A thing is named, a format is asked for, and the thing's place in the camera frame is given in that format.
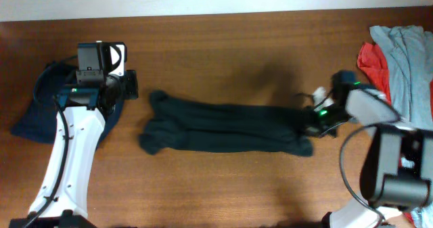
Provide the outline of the black Nike t-shirt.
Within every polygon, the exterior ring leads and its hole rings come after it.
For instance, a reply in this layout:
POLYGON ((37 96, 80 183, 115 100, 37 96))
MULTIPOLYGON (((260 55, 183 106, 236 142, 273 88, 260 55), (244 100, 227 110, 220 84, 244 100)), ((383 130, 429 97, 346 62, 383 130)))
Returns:
POLYGON ((205 104, 180 99, 164 91, 151 92, 150 105, 154 115, 140 134, 139 145, 151 155, 164 148, 313 155, 313 144, 303 132, 308 116, 302 110, 205 104))

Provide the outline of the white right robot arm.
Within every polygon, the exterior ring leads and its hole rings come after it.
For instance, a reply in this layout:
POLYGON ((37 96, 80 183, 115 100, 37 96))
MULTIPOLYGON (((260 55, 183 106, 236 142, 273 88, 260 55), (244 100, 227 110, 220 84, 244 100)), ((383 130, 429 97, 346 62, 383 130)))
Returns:
POLYGON ((355 120, 361 127, 343 141, 339 167, 351 200, 327 213, 321 227, 387 227, 387 220, 432 204, 432 132, 414 127, 371 85, 336 83, 329 92, 334 103, 305 109, 304 132, 322 137, 341 124, 355 120), (371 144, 359 176, 359 193, 344 170, 349 141, 366 131, 371 144))

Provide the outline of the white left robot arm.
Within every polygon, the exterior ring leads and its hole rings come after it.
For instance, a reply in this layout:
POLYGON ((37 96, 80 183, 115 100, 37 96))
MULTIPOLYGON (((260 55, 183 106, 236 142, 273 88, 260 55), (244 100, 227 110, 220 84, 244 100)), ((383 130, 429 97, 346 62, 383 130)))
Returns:
POLYGON ((107 115, 118 101, 137 97, 134 70, 108 74, 98 83, 65 85, 55 95, 55 141, 41 188, 27 217, 12 219, 10 227, 93 226, 87 191, 107 115))

